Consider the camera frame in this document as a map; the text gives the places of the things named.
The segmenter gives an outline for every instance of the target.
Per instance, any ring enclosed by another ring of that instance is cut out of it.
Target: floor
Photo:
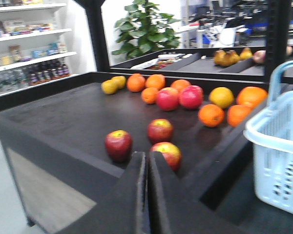
[[[0,145],[0,234],[44,234],[29,227]]]

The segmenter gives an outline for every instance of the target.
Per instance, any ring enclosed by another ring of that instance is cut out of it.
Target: white wall
[[[180,1],[182,0],[152,0],[153,3],[159,4],[160,12],[174,14],[175,18],[181,18]],[[132,0],[106,0],[102,5],[102,16],[105,28],[105,38],[107,43],[107,50],[109,54],[109,61],[111,65],[125,61],[124,55],[114,56],[112,51],[118,50],[121,46],[120,43],[116,43],[118,38],[118,32],[114,28],[114,24],[120,18],[126,16],[127,11],[124,10],[126,5],[131,5]],[[172,25],[173,28],[177,28],[180,23]]]
[[[62,36],[68,51],[77,52],[77,55],[66,58],[71,72],[82,74],[96,71],[89,26],[84,9],[74,0],[57,0],[56,2],[67,4],[67,7],[59,10],[57,14],[61,28],[73,30]]]
[[[110,65],[125,61],[124,55],[114,56],[111,54],[112,51],[118,50],[121,46],[120,43],[115,42],[119,33],[114,28],[114,24],[126,16],[127,11],[124,10],[124,7],[132,4],[132,1],[106,0],[102,5],[102,18]],[[72,28],[73,32],[64,34],[63,40],[69,51],[77,52],[77,55],[66,59],[67,64],[76,74],[96,71],[95,55],[84,9],[74,0],[56,0],[56,2],[67,3],[67,7],[59,10],[57,15],[62,28]],[[181,2],[183,0],[152,0],[152,2],[159,4],[160,12],[174,14],[175,18],[181,19]],[[175,23],[172,27],[177,29],[179,25],[180,23]]]

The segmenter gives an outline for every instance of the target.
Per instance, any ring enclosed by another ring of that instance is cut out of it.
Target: orange
[[[165,76],[153,74],[146,79],[146,88],[154,87],[161,90],[165,87]]]
[[[206,126],[213,128],[224,121],[225,112],[215,104],[208,104],[199,110],[198,117]]]
[[[250,113],[252,108],[244,105],[234,105],[228,109],[227,122],[230,126],[238,126]]]
[[[146,104],[154,104],[156,101],[157,88],[149,87],[142,91],[141,98]]]
[[[230,89],[218,87],[213,89],[209,94],[209,101],[222,109],[226,109],[233,103],[234,96]]]
[[[236,97],[236,103],[254,109],[265,100],[267,96],[268,93],[266,90],[259,87],[248,86],[240,91]]]
[[[132,92],[140,92],[145,88],[146,79],[139,73],[132,74],[127,79],[127,89]]]
[[[184,88],[187,88],[188,86],[190,86],[191,83],[185,79],[178,79],[175,80],[172,84],[171,84],[171,88],[175,88],[178,90],[179,93],[181,93],[181,91]]]

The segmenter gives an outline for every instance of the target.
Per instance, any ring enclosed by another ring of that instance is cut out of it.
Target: computer monitor
[[[209,12],[208,6],[199,6],[196,8],[196,17],[201,15],[206,15]]]
[[[221,12],[221,7],[219,5],[219,1],[211,1],[211,5],[213,6],[213,11],[214,12]]]

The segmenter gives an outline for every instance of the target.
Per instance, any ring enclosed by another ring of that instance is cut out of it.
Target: white plastic basket
[[[293,61],[272,73],[267,107],[246,123],[254,143],[255,192],[262,201],[293,214],[293,91],[280,95],[280,79]]]

